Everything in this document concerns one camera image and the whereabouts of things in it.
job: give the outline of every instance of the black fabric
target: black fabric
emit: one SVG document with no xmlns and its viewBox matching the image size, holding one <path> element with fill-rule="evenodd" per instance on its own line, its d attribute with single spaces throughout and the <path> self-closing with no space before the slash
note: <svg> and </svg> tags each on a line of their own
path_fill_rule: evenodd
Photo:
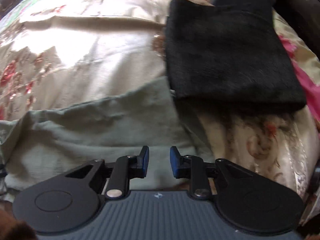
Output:
<svg viewBox="0 0 320 240">
<path fill-rule="evenodd" d="M 216 4 L 170 3 L 165 50 L 176 97 L 206 98 L 254 113 L 303 108 L 305 94 L 273 29 L 271 3 Z"/>
</svg>

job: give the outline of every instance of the screw head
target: screw head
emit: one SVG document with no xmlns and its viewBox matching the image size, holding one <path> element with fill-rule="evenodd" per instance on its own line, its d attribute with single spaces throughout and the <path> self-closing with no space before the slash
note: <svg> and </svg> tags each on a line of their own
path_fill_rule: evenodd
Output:
<svg viewBox="0 0 320 240">
<path fill-rule="evenodd" d="M 119 189 L 110 189 L 107 191 L 108 197 L 120 197 L 122 195 L 122 191 Z"/>
<path fill-rule="evenodd" d="M 207 197 L 210 194 L 210 191 L 205 188 L 199 188 L 195 190 L 195 195 L 197 197 Z"/>
</svg>

